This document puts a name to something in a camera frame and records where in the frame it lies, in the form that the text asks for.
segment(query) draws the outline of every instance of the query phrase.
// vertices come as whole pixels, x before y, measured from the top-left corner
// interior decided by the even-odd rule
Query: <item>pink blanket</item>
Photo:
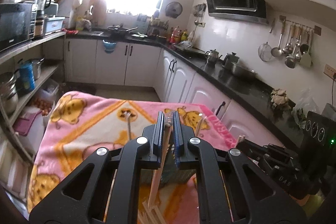
[[[181,123],[194,130],[199,113],[207,116],[199,137],[214,148],[228,150],[236,143],[226,127],[203,105],[105,99],[69,92],[59,100],[37,153],[28,192],[29,211],[97,148],[113,150],[127,143],[124,114],[128,110],[132,113],[132,138],[141,136],[144,127],[156,123],[159,111],[177,110]],[[198,223],[197,192],[192,179],[170,191],[160,190],[159,195],[163,193],[165,197],[158,197],[159,206],[168,223]],[[190,211],[189,216],[196,213],[196,219],[186,220],[185,210]]]

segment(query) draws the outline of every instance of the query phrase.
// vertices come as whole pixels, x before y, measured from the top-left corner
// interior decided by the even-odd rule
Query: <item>silver screw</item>
[[[138,144],[145,144],[148,142],[148,139],[142,136],[142,137],[137,138],[136,141]]]
[[[97,150],[97,155],[104,156],[107,153],[107,149],[102,147]]]
[[[240,155],[240,151],[237,148],[233,148],[230,150],[230,154],[237,157]]]
[[[201,140],[199,138],[191,138],[189,142],[192,144],[199,144]]]

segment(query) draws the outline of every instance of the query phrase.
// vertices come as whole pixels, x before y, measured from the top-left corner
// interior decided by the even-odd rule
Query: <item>black countertop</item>
[[[67,38],[105,39],[110,41],[110,35],[107,32],[99,37],[90,35],[67,35]],[[272,109],[270,104],[270,93],[273,88],[269,85],[260,80],[255,80],[252,83],[240,80],[226,69],[223,69],[221,64],[209,66],[206,64],[206,60],[201,56],[191,56],[189,53],[185,53],[173,45],[166,43],[164,39],[141,39],[127,35],[124,38],[114,39],[114,41],[164,48],[196,70],[197,73],[203,76],[225,95],[244,107],[288,149],[297,151],[298,147],[300,147],[303,139],[303,132],[295,123],[290,111],[274,111]]]

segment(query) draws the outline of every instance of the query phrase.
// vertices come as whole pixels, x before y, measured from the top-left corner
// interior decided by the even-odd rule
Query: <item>sink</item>
[[[92,35],[92,36],[95,36],[95,37],[98,37],[100,35],[102,35],[104,32],[102,31],[79,31],[78,34],[81,34],[81,35]]]

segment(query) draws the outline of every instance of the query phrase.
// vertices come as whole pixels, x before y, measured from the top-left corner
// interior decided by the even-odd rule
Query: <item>wall outlet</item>
[[[332,68],[328,64],[325,65],[325,68],[324,68],[324,74],[325,75],[329,76],[330,78],[332,78],[332,80],[334,80],[334,74],[335,73],[336,73],[336,69]]]

